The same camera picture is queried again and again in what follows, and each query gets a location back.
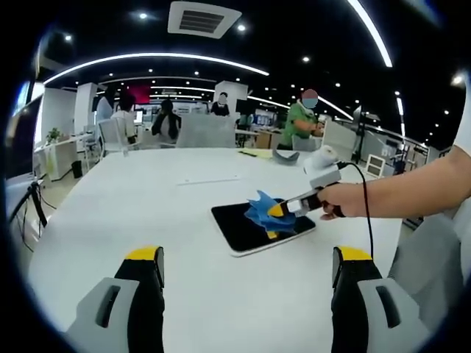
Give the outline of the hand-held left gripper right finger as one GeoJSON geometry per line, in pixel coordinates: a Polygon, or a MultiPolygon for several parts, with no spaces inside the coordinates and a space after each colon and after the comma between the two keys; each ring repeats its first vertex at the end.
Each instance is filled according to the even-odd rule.
{"type": "Polygon", "coordinates": [[[333,352],[416,352],[429,336],[417,303],[369,254],[333,249],[333,352]]]}

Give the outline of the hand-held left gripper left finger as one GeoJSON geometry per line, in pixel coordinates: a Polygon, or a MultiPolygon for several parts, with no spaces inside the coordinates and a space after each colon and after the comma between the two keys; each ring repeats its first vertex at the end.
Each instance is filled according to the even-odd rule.
{"type": "Polygon", "coordinates": [[[65,336],[77,352],[163,352],[164,250],[130,252],[79,302],[65,336]]]}

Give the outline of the person's right hand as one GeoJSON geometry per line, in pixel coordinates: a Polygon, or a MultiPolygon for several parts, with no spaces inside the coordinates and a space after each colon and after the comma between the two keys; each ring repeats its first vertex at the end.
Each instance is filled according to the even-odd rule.
{"type": "Polygon", "coordinates": [[[361,184],[339,183],[322,189],[317,194],[323,204],[322,220],[330,221],[337,218],[333,209],[341,208],[347,218],[365,217],[366,206],[364,187],[361,184]]]}

